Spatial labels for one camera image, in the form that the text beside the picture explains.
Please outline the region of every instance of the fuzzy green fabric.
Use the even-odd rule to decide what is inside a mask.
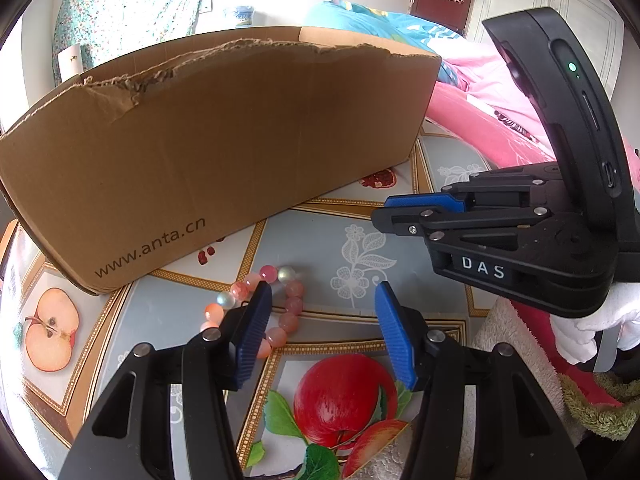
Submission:
[[[626,438],[638,420],[640,399],[632,400],[619,408],[594,405],[584,397],[580,388],[569,377],[558,374],[558,378],[562,385],[564,403],[585,428],[611,440]]]
[[[594,374],[593,379],[598,386],[620,402],[629,402],[630,400],[635,400],[636,397],[640,397],[640,380],[625,384],[611,372]]]

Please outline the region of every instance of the curtain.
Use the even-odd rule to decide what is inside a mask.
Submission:
[[[60,83],[58,53],[80,43],[85,70],[161,41],[193,34],[199,12],[211,0],[62,0],[52,42],[52,65]]]

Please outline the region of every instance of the silver pin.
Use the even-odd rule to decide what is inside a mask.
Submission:
[[[133,347],[133,355],[136,357],[144,357],[151,352],[151,345],[149,343],[138,343]]]
[[[221,335],[222,332],[220,332],[220,329],[217,329],[214,326],[206,328],[204,332],[202,332],[202,338],[204,341],[215,341],[216,339],[220,339]]]
[[[442,343],[446,336],[442,330],[429,330],[427,332],[427,339],[432,343]]]
[[[513,346],[509,343],[498,343],[498,354],[503,357],[511,357],[513,355]]]

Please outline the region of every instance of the white pearl bead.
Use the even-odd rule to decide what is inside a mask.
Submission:
[[[222,308],[233,308],[236,304],[236,298],[230,292],[220,292],[216,297],[216,303]]]
[[[293,267],[285,266],[278,269],[278,281],[283,285],[296,279],[296,271]]]

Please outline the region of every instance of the white glove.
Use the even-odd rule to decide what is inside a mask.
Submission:
[[[640,283],[614,283],[602,306],[579,319],[550,316],[556,349],[569,363],[585,363],[597,354],[596,332],[622,323],[618,348],[631,350],[640,344]]]

